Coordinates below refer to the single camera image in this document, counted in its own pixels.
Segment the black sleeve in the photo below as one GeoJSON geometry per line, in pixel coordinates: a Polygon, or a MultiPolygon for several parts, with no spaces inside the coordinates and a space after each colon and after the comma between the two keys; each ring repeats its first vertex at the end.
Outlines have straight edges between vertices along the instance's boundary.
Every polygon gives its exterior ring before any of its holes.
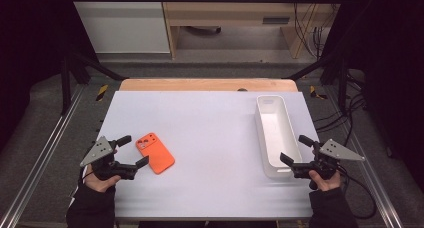
{"type": "Polygon", "coordinates": [[[113,228],[115,191],[115,186],[101,193],[80,184],[66,213],[68,228],[113,228]]]}
{"type": "Polygon", "coordinates": [[[356,228],[358,224],[340,188],[309,193],[313,215],[310,228],[356,228]]]}

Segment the black backdrop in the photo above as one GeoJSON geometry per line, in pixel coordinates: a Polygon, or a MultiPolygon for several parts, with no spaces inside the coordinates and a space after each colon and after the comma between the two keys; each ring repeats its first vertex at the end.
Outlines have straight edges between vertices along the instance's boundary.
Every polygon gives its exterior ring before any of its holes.
{"type": "MultiPolygon", "coordinates": [[[[340,8],[323,55],[363,5],[340,8]]],[[[347,66],[365,73],[364,95],[387,145],[424,190],[424,0],[373,0],[351,38],[347,66]]]]}
{"type": "Polygon", "coordinates": [[[0,0],[0,151],[25,112],[31,86],[59,74],[71,47],[98,61],[72,2],[0,0]]]}

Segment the white tray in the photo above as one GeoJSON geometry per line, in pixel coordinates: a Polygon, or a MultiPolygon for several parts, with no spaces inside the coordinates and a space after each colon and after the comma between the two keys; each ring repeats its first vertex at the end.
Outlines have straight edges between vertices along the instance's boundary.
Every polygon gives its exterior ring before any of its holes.
{"type": "Polygon", "coordinates": [[[302,162],[284,99],[281,96],[259,96],[256,107],[256,128],[259,136],[262,163],[270,178],[288,178],[293,172],[280,161],[283,152],[302,162]]]}

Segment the wooden cabinet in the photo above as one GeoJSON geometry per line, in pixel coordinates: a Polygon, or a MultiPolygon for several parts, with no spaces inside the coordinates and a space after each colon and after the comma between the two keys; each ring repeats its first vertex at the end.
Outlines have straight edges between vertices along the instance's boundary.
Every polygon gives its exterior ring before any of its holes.
{"type": "Polygon", "coordinates": [[[330,4],[275,3],[163,3],[171,54],[175,56],[181,26],[278,26],[282,28],[293,58],[298,58],[302,41],[315,26],[331,26],[337,7],[330,4]]]}

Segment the phone case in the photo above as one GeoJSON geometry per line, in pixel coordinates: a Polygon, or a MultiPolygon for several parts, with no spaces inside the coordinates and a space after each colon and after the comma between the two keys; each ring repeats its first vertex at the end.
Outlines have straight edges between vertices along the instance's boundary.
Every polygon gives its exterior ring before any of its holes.
{"type": "Polygon", "coordinates": [[[155,133],[149,133],[136,141],[137,149],[146,157],[156,174],[162,173],[175,163],[175,159],[155,133]]]}

